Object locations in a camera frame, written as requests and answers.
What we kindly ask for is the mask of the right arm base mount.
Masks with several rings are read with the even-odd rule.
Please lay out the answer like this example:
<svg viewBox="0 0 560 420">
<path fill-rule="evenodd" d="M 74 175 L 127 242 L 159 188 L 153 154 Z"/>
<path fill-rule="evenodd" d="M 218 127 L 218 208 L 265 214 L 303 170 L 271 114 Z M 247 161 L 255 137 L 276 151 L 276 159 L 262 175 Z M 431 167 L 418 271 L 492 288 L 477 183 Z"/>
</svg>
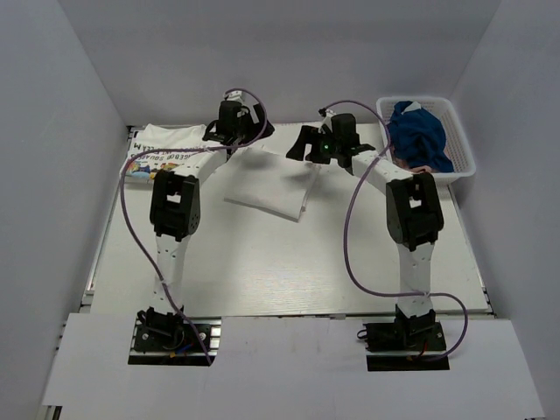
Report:
<svg viewBox="0 0 560 420">
<path fill-rule="evenodd" d="M 368 372 L 448 371 L 447 356 L 431 361 L 447 350 L 443 328 L 437 322 L 430 331 L 406 338 L 396 323 L 366 323 L 356 333 L 366 347 Z"/>
</svg>

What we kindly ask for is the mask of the white Coca-Cola t-shirt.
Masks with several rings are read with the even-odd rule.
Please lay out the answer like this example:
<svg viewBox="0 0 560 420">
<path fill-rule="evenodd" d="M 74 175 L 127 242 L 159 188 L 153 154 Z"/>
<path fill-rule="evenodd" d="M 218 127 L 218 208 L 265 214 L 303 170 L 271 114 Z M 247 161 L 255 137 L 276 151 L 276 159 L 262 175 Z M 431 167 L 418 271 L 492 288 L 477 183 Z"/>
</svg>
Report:
<svg viewBox="0 0 560 420">
<path fill-rule="evenodd" d="M 227 164 L 224 200 L 297 222 L 319 172 L 317 164 L 248 148 Z"/>
</svg>

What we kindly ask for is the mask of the white perforated plastic basket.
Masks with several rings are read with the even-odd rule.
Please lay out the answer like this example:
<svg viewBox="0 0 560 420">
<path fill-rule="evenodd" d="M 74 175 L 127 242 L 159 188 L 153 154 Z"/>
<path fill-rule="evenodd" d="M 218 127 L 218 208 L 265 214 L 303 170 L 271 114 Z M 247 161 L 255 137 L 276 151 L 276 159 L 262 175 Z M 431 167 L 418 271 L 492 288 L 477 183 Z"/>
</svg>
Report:
<svg viewBox="0 0 560 420">
<path fill-rule="evenodd" d="M 444 152 L 451 160 L 454 172 L 434 173 L 436 184 L 438 186 L 448 186 L 458 179 L 474 175 L 476 164 L 470 144 L 452 103 L 444 97 L 437 96 L 380 97 L 376 102 L 376 110 L 385 124 L 389 123 L 394 106 L 402 101 L 418 102 L 423 109 L 432 113 L 443 125 L 446 135 Z"/>
</svg>

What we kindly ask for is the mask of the navy blue t-shirt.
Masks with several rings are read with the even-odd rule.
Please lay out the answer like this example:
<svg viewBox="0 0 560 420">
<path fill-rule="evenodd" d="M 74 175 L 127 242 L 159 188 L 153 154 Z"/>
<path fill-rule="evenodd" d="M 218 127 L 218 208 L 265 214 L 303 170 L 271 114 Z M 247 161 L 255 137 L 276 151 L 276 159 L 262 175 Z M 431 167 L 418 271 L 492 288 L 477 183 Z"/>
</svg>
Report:
<svg viewBox="0 0 560 420">
<path fill-rule="evenodd" d="M 410 166 L 429 165 L 440 173 L 454 172 L 445 154 L 442 123 L 418 102 L 399 101 L 388 122 L 391 147 Z"/>
</svg>

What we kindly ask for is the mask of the folded white printed t-shirt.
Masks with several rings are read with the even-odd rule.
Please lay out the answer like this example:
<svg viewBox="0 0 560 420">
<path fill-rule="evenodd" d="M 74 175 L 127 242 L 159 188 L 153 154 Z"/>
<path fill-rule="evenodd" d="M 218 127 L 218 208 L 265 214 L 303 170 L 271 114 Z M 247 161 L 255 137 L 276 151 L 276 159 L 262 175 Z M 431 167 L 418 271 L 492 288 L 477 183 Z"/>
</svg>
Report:
<svg viewBox="0 0 560 420">
<path fill-rule="evenodd" d="M 204 124 L 182 128 L 148 124 L 143 129 L 133 129 L 125 162 L 145 151 L 156 152 L 142 155 L 128 165 L 124 164 L 125 178 L 120 178 L 119 183 L 123 180 L 129 183 L 152 183 L 161 170 L 181 176 L 194 175 L 202 182 L 206 181 L 216 171 L 211 154 L 184 151 L 204 146 L 202 137 L 206 128 Z"/>
</svg>

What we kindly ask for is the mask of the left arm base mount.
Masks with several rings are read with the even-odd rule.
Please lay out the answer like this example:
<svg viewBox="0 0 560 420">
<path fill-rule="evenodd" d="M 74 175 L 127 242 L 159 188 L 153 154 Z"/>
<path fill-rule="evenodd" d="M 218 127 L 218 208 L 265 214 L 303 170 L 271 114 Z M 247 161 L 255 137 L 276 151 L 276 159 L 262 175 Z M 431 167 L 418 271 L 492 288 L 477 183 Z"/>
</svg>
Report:
<svg viewBox="0 0 560 420">
<path fill-rule="evenodd" d="M 136 314 L 128 364 L 209 367 L 221 339 L 220 319 L 195 319 L 195 330 L 175 313 L 149 309 Z"/>
</svg>

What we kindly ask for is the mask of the pink t-shirt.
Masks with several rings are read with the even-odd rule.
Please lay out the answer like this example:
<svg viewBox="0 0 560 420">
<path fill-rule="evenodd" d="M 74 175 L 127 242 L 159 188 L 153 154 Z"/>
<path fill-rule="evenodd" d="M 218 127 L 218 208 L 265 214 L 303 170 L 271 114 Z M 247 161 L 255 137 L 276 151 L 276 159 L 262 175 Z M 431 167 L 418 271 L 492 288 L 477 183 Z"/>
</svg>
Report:
<svg viewBox="0 0 560 420">
<path fill-rule="evenodd" d="M 396 155 L 396 150 L 395 150 L 394 147 L 391 147 L 390 151 L 392 153 L 394 164 L 401 167 L 402 169 L 404 169 L 408 172 L 412 172 L 412 173 L 438 173 L 438 171 L 436 169 L 432 168 L 429 165 L 410 166 L 407 161 L 405 161 L 403 159 L 400 159 Z"/>
</svg>

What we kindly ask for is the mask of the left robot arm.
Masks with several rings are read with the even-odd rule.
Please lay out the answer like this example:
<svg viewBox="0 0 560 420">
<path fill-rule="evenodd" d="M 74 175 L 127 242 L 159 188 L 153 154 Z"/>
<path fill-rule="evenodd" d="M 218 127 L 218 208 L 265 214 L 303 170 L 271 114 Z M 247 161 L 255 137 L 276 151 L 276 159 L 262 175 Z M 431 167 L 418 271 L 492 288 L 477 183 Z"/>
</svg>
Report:
<svg viewBox="0 0 560 420">
<path fill-rule="evenodd" d="M 180 167 L 156 174 L 150 203 L 150 223 L 157 245 L 151 312 L 167 315 L 183 309 L 186 249 L 200 224 L 200 189 L 204 182 L 238 148 L 273 132 L 261 103 L 248 108 L 242 99 L 229 94 L 220 103 L 218 118 L 206 128 L 203 150 L 191 152 Z"/>
</svg>

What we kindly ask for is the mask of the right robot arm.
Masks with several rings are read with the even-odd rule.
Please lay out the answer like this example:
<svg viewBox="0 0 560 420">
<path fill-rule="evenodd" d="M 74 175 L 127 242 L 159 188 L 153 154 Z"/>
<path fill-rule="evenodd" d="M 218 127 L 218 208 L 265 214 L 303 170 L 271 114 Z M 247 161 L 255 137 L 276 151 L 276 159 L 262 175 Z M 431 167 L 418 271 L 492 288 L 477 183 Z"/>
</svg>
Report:
<svg viewBox="0 0 560 420">
<path fill-rule="evenodd" d="M 320 126 L 305 125 L 286 157 L 328 165 L 332 161 L 385 195 L 390 238 L 399 256 L 400 291 L 396 298 L 396 341 L 413 349 L 424 342 L 435 324 L 431 301 L 431 257 L 444 227 L 433 176 L 412 173 L 390 162 L 375 147 L 362 143 L 354 115 L 324 113 Z"/>
</svg>

